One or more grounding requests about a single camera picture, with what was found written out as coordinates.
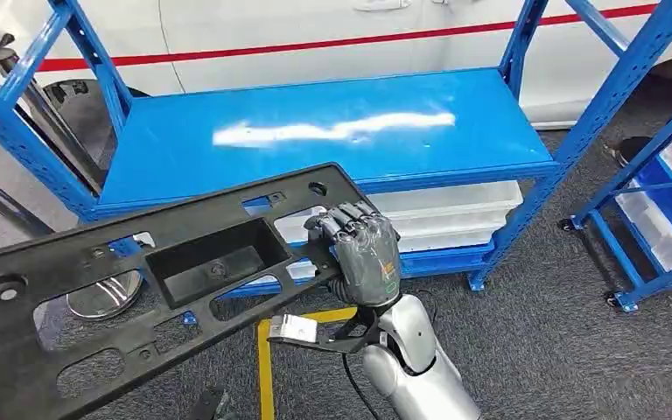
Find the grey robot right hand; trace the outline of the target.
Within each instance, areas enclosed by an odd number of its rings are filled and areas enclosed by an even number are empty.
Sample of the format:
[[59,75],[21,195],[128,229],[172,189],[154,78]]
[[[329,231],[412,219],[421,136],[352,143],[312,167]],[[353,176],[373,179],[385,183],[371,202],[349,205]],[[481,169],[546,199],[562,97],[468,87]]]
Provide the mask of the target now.
[[399,234],[389,218],[365,200],[344,202],[304,223],[308,241],[321,240],[339,262],[329,290],[347,304],[381,307],[399,296]]

